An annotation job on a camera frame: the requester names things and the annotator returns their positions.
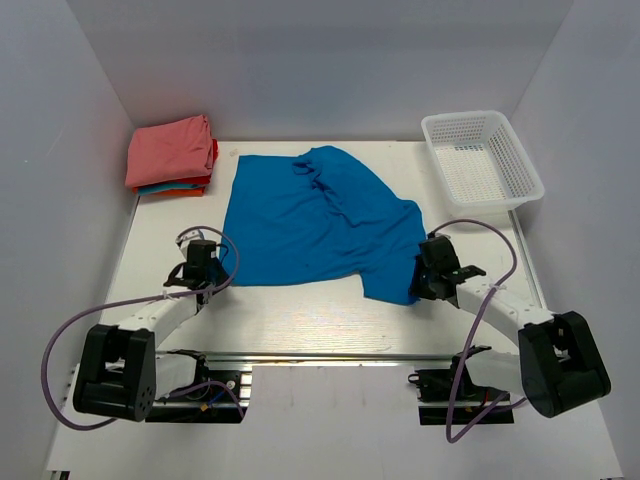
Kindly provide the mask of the blue t-shirt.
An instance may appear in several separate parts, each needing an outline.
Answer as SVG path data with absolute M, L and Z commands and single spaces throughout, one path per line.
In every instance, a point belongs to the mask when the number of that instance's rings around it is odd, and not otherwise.
M 411 305 L 422 212 L 333 146 L 238 161 L 222 264 L 237 286 L 360 277 L 365 297 Z

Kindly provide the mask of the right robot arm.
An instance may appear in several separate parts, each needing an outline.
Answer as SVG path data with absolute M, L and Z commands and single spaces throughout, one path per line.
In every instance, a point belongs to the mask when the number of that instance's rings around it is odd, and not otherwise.
M 611 380 L 586 319 L 575 311 L 536 307 L 491 282 L 484 270 L 462 266 L 450 240 L 430 235 L 416 258 L 412 294 L 442 300 L 475 315 L 518 351 L 471 344 L 448 368 L 422 369 L 409 382 L 425 403 L 492 401 L 501 391 L 524 397 L 546 418 L 607 396 Z

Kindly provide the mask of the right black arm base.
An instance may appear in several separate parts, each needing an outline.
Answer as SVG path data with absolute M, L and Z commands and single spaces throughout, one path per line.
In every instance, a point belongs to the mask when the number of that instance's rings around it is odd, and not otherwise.
M 417 390 L 419 424 L 446 424 L 450 392 L 454 386 L 460 356 L 410 355 L 413 371 L 407 381 Z M 519 368 L 507 354 L 489 347 L 471 349 L 465 361 L 455 396 L 452 424 L 464 426 L 488 407 L 497 406 L 480 421 L 482 425 L 509 425 L 514 422 L 511 404 L 524 395 Z

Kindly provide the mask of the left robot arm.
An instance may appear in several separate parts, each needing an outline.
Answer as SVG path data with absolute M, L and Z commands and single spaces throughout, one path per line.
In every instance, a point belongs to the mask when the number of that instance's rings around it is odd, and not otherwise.
M 228 281 L 217 247 L 212 240 L 190 241 L 185 261 L 164 283 L 176 292 L 147 303 L 115 325 L 98 324 L 89 330 L 73 393 L 76 411 L 140 422 L 158 399 L 177 391 L 199 399 L 209 392 L 212 377 L 200 354 L 161 354 L 158 347 Z

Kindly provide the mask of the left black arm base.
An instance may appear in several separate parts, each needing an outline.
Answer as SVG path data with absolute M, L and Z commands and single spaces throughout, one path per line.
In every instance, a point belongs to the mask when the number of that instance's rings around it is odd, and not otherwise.
M 156 393 L 147 423 L 239 424 L 247 413 L 251 367 L 202 352 L 155 358 Z

